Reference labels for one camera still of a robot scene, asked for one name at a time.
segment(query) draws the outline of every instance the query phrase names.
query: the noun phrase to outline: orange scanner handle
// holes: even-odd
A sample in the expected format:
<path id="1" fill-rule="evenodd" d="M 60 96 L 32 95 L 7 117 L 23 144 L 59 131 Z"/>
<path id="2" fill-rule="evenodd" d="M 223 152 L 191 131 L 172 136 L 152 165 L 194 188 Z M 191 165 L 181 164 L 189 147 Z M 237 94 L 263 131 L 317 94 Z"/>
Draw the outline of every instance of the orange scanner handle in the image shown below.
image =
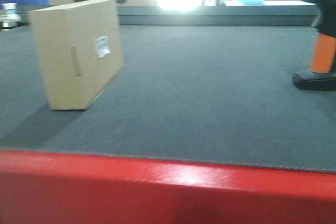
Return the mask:
<path id="1" fill-rule="evenodd" d="M 310 70 L 317 73 L 335 72 L 336 38 L 319 34 Z"/>

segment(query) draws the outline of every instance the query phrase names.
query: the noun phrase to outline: black scanner base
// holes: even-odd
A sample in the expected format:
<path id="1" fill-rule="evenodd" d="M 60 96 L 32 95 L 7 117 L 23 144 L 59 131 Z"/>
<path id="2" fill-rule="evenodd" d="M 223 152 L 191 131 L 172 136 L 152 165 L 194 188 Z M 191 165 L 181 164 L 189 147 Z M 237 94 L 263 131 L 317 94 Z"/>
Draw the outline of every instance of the black scanner base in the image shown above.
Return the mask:
<path id="1" fill-rule="evenodd" d="M 302 90 L 335 91 L 336 73 L 316 73 L 310 70 L 293 74 L 293 84 Z"/>

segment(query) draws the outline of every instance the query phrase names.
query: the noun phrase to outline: cup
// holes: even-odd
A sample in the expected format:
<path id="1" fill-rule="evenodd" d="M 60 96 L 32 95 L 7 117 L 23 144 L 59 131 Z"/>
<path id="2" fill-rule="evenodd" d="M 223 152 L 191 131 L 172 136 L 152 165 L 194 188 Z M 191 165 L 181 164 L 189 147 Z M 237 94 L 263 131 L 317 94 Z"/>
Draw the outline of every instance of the cup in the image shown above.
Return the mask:
<path id="1" fill-rule="evenodd" d="M 6 15 L 11 16 L 16 14 L 16 3 L 5 3 L 2 6 Z"/>

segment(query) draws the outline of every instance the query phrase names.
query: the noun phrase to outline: red metal edge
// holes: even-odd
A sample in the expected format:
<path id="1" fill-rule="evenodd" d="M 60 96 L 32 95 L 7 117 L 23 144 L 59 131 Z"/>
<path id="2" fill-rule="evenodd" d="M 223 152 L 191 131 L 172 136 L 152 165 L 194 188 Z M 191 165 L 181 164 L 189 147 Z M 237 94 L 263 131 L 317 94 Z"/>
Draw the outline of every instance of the red metal edge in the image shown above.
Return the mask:
<path id="1" fill-rule="evenodd" d="M 0 151 L 0 224 L 336 223 L 336 174 Z"/>

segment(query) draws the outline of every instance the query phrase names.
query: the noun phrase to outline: sticker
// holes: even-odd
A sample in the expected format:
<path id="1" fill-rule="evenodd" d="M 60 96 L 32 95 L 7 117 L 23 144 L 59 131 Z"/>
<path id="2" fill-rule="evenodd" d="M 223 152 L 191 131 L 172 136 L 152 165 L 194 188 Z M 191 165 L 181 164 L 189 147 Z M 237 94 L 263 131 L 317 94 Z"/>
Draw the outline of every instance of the sticker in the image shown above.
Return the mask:
<path id="1" fill-rule="evenodd" d="M 109 41 L 108 36 L 102 36 L 98 39 L 94 40 L 96 53 L 98 55 L 98 58 L 102 58 L 105 55 L 109 54 L 111 52 L 107 42 Z"/>

